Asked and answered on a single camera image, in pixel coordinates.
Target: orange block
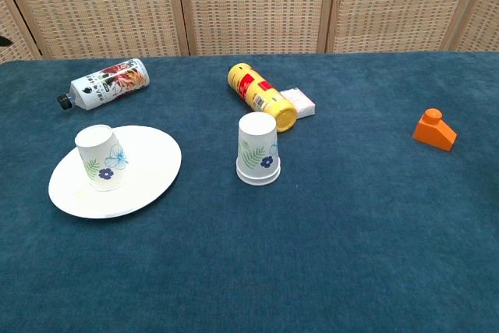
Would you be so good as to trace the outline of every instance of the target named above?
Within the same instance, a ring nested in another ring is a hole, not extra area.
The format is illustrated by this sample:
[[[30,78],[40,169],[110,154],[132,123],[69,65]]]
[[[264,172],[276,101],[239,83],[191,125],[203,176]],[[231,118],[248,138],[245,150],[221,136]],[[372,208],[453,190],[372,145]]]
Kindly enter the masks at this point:
[[[458,135],[442,120],[442,112],[435,108],[427,109],[412,134],[412,138],[430,146],[450,151]]]

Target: woven screen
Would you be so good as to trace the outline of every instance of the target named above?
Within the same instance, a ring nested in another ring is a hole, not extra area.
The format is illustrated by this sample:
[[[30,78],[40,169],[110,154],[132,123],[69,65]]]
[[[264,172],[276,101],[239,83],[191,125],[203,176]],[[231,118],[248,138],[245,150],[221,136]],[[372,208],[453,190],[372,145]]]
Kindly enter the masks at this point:
[[[19,0],[19,7],[48,57],[141,57],[181,54],[173,1]]]
[[[316,52],[322,0],[182,0],[198,55]]]
[[[0,35],[13,42],[8,47],[0,47],[0,62],[40,58],[34,42],[28,39],[29,32],[22,22],[13,1],[0,0]]]
[[[477,0],[459,51],[499,51],[499,0]]]
[[[331,17],[328,51],[437,50],[458,2],[339,0]]]

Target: white paper cup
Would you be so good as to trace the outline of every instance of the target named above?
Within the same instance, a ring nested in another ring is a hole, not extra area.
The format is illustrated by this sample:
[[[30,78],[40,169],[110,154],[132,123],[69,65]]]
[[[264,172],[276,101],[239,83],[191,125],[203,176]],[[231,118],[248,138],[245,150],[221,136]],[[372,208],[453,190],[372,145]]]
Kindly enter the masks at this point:
[[[279,177],[277,123],[265,112],[251,112],[239,120],[235,170],[250,185],[267,185]]]
[[[89,126],[76,135],[75,144],[93,188],[113,190],[125,182],[128,160],[111,127]]]

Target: yellow container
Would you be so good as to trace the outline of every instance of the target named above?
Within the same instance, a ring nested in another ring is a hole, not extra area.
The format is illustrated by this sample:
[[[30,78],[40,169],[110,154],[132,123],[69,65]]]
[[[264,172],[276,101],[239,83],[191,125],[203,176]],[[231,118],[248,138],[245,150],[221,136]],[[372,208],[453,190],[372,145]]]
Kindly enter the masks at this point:
[[[285,132],[296,122],[296,109],[260,74],[244,62],[228,71],[228,84],[254,110],[274,116],[278,132]]]

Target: plastic bottle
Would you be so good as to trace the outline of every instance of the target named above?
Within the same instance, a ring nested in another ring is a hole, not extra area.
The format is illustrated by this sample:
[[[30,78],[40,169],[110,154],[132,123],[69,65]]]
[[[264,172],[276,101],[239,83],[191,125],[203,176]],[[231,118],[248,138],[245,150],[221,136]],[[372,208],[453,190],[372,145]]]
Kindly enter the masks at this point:
[[[57,97],[62,109],[75,105],[89,110],[149,84],[149,75],[138,58],[71,81],[69,93]]]
[[[244,63],[228,71],[228,84],[254,110],[274,116],[278,132],[285,132],[296,122],[295,107],[253,68]]]

